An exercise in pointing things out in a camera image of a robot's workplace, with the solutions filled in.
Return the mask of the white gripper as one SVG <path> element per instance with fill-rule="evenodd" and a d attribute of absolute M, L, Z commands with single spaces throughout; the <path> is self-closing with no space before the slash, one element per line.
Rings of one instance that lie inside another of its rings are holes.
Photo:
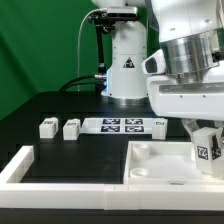
<path fill-rule="evenodd" d="M 188 118 L 182 125 L 190 138 L 199 129 L 195 119 L 215 121 L 212 159 L 220 158 L 224 148 L 224 60 L 206 71 L 201 83 L 179 84 L 165 69 L 161 50 L 142 62 L 152 110 L 161 117 Z"/>

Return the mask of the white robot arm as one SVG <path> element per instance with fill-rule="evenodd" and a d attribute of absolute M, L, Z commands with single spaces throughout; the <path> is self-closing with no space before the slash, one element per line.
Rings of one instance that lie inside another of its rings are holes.
<path fill-rule="evenodd" d="M 224 120 L 224 0 L 144 0 L 160 49 L 142 63 L 155 114 Z"/>

